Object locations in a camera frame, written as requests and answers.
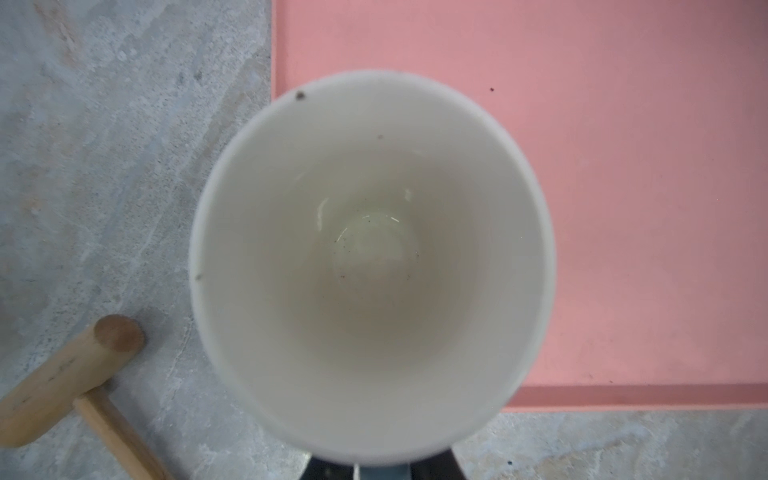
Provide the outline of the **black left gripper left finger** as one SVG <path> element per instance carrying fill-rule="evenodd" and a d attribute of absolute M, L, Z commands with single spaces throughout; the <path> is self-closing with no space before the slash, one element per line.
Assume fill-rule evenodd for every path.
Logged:
<path fill-rule="evenodd" d="M 353 480 L 355 467 L 311 457 L 299 480 Z"/>

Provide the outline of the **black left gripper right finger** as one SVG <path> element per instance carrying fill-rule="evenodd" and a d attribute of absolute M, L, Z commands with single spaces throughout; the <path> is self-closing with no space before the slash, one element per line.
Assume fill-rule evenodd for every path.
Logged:
<path fill-rule="evenodd" d="M 466 480 L 452 449 L 410 464 L 412 480 Z"/>

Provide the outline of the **cream mug blue handle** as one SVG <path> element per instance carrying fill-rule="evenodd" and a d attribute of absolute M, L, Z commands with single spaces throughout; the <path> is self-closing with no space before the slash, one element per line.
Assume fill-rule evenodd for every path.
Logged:
<path fill-rule="evenodd" d="M 197 205 L 193 315 L 243 409 L 321 459 L 419 460 L 531 370 L 556 248 L 522 151 L 477 103 L 397 71 L 332 75 L 233 137 Z"/>

